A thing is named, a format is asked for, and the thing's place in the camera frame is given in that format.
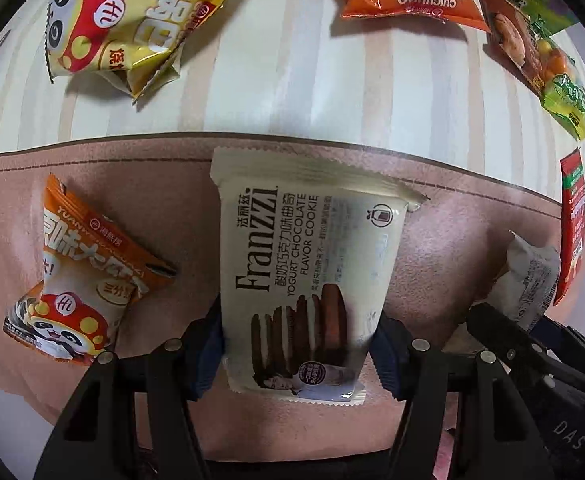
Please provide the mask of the white Franzzi packet back side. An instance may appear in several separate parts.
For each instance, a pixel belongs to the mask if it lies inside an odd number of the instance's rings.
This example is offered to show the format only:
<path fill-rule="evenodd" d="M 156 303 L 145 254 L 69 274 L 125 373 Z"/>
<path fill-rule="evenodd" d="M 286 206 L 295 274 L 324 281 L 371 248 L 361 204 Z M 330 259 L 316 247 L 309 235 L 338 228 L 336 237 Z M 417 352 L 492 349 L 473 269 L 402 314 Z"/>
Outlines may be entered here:
<path fill-rule="evenodd" d="M 485 301 L 529 332 L 555 299 L 559 271 L 556 248 L 533 246 L 513 233 L 503 272 Z"/>

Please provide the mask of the cream Franzzi cookie packet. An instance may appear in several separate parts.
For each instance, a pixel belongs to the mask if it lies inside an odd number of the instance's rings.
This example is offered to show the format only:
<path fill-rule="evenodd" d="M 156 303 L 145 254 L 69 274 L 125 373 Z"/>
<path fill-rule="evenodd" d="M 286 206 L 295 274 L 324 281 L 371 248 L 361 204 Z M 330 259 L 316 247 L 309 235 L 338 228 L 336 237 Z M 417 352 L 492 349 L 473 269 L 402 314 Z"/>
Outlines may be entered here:
<path fill-rule="evenodd" d="M 217 148 L 230 388 L 358 405 L 407 214 L 425 196 L 327 158 Z"/>

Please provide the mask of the orange white panda snack bag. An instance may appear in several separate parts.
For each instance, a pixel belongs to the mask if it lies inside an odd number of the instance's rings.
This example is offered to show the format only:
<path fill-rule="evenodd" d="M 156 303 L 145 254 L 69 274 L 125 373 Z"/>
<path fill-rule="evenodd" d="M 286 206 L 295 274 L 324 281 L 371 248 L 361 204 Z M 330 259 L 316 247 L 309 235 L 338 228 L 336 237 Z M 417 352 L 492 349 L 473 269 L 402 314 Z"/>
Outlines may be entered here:
<path fill-rule="evenodd" d="M 176 276 L 53 174 L 43 194 L 42 265 L 42 281 L 7 311 L 4 333 L 83 365 L 114 344 L 127 307 Z"/>

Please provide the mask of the long red snack packet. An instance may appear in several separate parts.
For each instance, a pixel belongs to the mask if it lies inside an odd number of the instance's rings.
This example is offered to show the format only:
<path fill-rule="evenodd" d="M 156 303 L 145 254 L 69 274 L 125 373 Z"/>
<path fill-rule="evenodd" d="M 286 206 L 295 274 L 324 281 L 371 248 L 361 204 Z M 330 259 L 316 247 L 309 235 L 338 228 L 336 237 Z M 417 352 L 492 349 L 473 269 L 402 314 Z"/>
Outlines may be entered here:
<path fill-rule="evenodd" d="M 560 161 L 562 176 L 560 273 L 555 304 L 563 299 L 580 271 L 585 242 L 585 175 L 576 148 Z"/>

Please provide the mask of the yellow panda snack bag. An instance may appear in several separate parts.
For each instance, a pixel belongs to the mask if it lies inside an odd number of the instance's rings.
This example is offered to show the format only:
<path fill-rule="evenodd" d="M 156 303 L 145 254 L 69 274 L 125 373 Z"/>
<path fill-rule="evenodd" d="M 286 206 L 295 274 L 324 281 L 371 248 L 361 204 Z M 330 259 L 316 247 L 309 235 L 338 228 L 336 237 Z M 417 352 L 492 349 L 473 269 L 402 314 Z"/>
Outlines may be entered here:
<path fill-rule="evenodd" d="M 178 76 L 185 40 L 225 0 L 48 0 L 50 78 L 96 73 L 138 100 Z"/>

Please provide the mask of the green yellow snack bag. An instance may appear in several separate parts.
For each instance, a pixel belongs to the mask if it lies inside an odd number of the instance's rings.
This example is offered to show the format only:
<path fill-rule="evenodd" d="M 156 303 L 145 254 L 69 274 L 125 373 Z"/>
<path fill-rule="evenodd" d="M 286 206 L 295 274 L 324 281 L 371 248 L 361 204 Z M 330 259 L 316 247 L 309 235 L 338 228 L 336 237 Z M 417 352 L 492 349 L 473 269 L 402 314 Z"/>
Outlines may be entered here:
<path fill-rule="evenodd" d="M 481 0 L 492 39 L 518 67 L 542 108 L 585 140 L 585 88 L 554 34 L 577 22 L 563 0 Z"/>

